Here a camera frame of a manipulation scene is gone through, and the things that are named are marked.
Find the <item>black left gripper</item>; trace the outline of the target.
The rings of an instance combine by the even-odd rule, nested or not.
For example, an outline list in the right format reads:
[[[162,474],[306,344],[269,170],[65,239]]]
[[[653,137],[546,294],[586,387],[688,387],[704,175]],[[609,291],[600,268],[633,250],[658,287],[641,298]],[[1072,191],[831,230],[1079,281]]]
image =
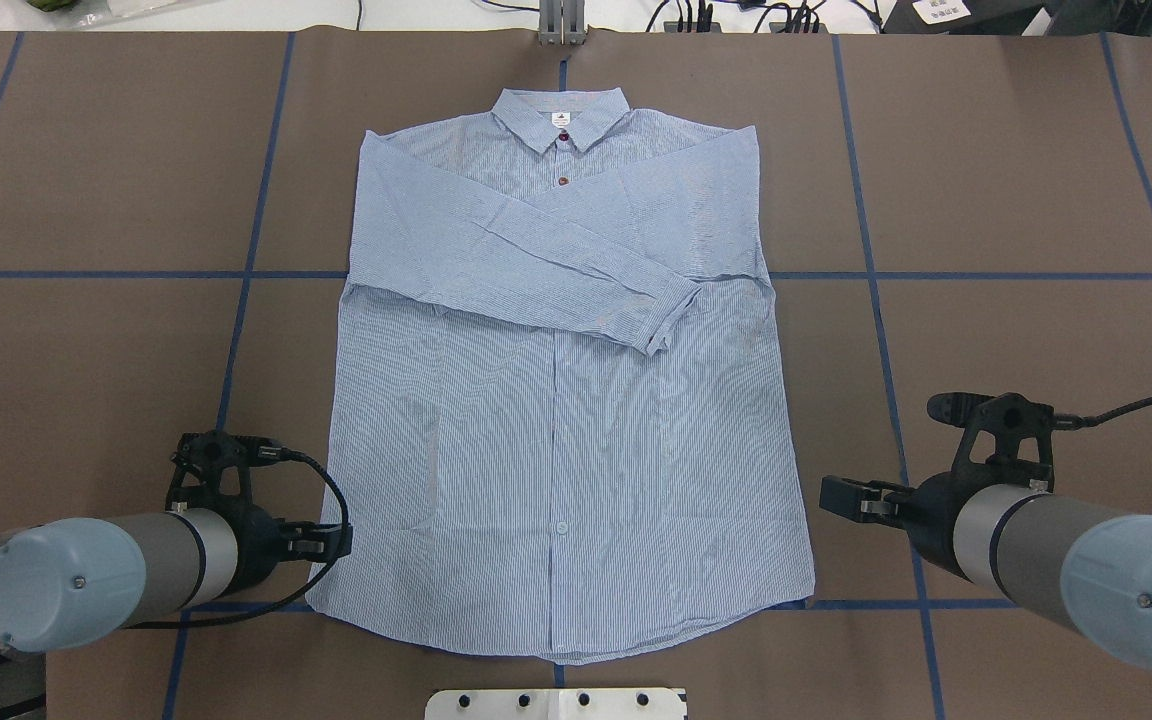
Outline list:
[[[311,521],[280,521],[256,503],[221,501],[221,518],[236,538],[237,561],[223,593],[237,593],[270,578],[280,562],[338,562],[351,555],[351,523],[316,524]]]

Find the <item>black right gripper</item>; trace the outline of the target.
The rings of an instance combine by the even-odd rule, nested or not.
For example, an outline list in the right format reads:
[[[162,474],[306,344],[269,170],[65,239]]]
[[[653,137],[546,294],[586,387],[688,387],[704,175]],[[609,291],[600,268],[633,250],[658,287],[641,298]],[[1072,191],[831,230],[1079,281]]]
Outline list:
[[[967,579],[956,558],[954,532],[960,511],[979,492],[979,482],[956,477],[950,471],[938,473],[916,488],[826,475],[820,478],[818,505],[824,511],[856,524],[901,525],[922,559]]]

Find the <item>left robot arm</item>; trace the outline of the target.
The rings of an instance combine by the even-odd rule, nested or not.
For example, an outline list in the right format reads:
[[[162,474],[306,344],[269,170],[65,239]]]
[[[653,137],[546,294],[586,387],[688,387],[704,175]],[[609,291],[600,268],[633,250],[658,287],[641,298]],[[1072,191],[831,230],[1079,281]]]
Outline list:
[[[0,719],[46,715],[46,657],[270,578],[282,562],[329,569],[346,521],[273,518],[259,506],[68,518],[0,535]]]

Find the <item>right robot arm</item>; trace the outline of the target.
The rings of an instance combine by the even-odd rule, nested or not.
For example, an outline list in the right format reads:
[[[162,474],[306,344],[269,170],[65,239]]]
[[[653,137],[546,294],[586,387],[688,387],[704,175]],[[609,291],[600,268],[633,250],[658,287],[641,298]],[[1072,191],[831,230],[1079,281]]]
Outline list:
[[[1152,514],[950,473],[916,488],[831,475],[819,505],[901,530],[929,564],[1152,670]]]

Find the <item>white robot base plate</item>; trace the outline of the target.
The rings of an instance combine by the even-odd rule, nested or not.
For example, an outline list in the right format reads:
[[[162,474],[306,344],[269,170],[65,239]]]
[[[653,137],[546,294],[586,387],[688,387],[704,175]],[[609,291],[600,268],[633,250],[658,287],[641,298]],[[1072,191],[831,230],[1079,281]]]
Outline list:
[[[689,719],[684,689],[607,687],[439,691],[425,719]]]

